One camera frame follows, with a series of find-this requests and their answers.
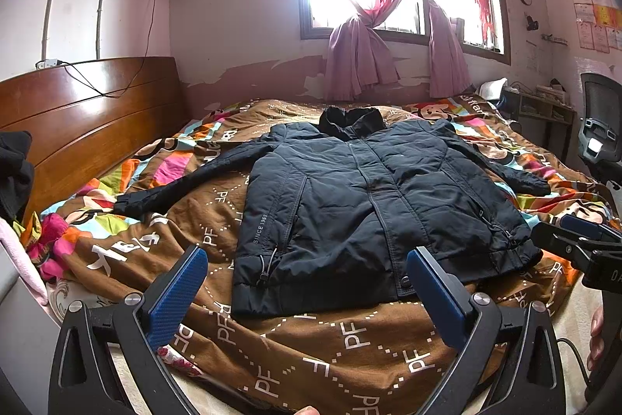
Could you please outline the right hand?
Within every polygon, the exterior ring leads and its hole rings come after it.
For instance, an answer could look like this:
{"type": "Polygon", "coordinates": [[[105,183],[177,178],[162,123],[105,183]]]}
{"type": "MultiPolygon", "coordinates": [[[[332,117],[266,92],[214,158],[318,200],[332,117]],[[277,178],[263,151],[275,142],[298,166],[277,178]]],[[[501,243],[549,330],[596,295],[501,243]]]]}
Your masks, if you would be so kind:
{"type": "Polygon", "coordinates": [[[587,359],[587,370],[593,371],[604,352],[604,340],[602,329],[604,326],[603,306],[600,305],[591,317],[591,340],[589,341],[589,355],[587,359]]]}

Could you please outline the left hand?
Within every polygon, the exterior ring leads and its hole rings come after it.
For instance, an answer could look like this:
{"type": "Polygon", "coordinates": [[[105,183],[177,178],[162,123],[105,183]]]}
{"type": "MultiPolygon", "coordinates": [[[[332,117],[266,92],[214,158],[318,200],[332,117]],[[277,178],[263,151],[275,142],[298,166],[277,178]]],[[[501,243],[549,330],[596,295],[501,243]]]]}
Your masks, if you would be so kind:
{"type": "Polygon", "coordinates": [[[298,410],[294,415],[320,415],[320,412],[314,408],[314,406],[305,406],[298,410]]]}

